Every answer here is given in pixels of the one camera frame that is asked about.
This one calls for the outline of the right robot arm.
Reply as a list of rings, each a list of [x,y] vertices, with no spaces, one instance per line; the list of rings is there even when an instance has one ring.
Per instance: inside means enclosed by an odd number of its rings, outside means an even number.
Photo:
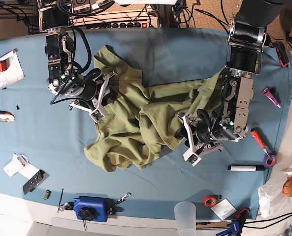
[[[48,58],[48,90],[54,94],[52,105],[60,102],[60,96],[70,101],[69,109],[88,112],[94,122],[106,117],[105,105],[108,97],[113,98],[109,88],[115,71],[103,73],[100,69],[89,69],[92,52],[84,32],[74,25],[74,20],[93,17],[108,9],[113,1],[99,0],[91,4],[88,0],[39,0],[39,29],[45,32],[45,54]],[[84,42],[88,60],[85,66],[75,61],[76,36],[78,32]]]

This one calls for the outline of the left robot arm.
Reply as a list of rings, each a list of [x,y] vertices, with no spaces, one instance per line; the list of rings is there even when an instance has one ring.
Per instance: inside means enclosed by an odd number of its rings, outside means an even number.
[[[225,68],[221,71],[222,101],[211,115],[197,109],[196,115],[178,112],[183,127],[178,137],[186,138],[188,149],[183,154],[192,166],[214,151],[222,151],[222,141],[239,142],[248,132],[249,104],[253,98],[254,74],[262,66],[267,26],[280,13],[284,0],[243,0],[232,15],[227,31]]]

